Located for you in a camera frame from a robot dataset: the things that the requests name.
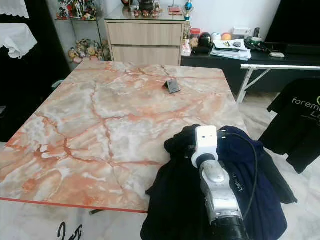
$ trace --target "black t-shirt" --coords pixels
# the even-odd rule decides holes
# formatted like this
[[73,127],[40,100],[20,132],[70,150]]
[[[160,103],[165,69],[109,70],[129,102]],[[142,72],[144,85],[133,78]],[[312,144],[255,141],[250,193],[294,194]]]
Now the black t-shirt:
[[288,84],[267,110],[278,115],[259,140],[302,173],[320,155],[320,78]]

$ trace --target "black tv stand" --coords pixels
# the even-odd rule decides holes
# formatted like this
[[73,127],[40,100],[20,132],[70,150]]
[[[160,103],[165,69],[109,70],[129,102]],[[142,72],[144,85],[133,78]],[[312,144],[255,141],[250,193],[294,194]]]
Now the black tv stand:
[[[271,57],[267,52],[251,51],[252,58],[248,61],[235,60],[226,57],[199,54],[183,56],[181,66],[222,69],[231,91],[238,94],[247,70],[240,69],[241,64],[260,65],[291,65],[320,67],[320,57],[306,54],[286,54],[285,58]],[[263,70],[254,71],[251,79],[259,76]],[[277,70],[267,73],[259,82],[251,86],[248,92],[275,92],[298,78],[320,77],[320,71]]]

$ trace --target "marble table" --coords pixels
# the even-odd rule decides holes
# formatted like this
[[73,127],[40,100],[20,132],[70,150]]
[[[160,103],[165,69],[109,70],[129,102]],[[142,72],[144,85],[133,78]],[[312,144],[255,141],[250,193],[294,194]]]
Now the marble table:
[[146,213],[165,140],[192,124],[247,131],[222,70],[85,60],[0,153],[0,200]]

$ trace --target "papers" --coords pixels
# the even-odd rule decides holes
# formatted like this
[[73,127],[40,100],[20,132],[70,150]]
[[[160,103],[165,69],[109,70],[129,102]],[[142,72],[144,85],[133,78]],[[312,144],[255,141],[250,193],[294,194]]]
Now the papers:
[[235,39],[230,41],[213,40],[213,43],[214,47],[212,48],[211,55],[243,61],[248,61],[248,59],[251,59],[251,50],[246,48],[243,39]]

